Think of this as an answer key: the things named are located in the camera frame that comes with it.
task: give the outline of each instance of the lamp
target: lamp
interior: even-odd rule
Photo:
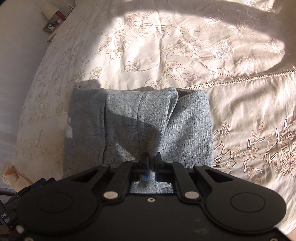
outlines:
[[[51,19],[56,14],[57,11],[59,11],[59,9],[50,3],[46,3],[42,8],[42,12],[47,17],[48,20]]]

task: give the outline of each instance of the cream bedspread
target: cream bedspread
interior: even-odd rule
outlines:
[[[67,110],[84,88],[205,88],[214,166],[271,188],[296,226],[293,0],[80,1],[49,46],[24,104],[17,169],[63,175]]]

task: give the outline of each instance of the screw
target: screw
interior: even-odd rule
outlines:
[[[150,197],[150,198],[147,199],[147,201],[148,201],[148,202],[155,202],[155,198]]]
[[[17,232],[19,234],[22,234],[25,231],[24,228],[21,225],[16,225],[15,229],[17,230]]]
[[[110,192],[105,192],[103,196],[104,198],[107,198],[107,199],[115,199],[118,197],[118,193],[110,191]]]
[[[184,196],[188,199],[196,199],[200,195],[197,192],[189,191],[189,192],[186,192]]]

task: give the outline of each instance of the speckled fabric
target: speckled fabric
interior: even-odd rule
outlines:
[[[139,159],[143,151],[192,168],[213,165],[209,102],[205,91],[120,91],[75,88],[64,147],[64,174],[103,163]],[[166,183],[134,183],[131,192],[168,192]]]

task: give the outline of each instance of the photo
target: photo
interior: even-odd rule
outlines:
[[[49,22],[46,24],[46,26],[43,28],[43,30],[47,31],[47,32],[53,32],[57,25],[58,24],[56,24],[56,23]]]

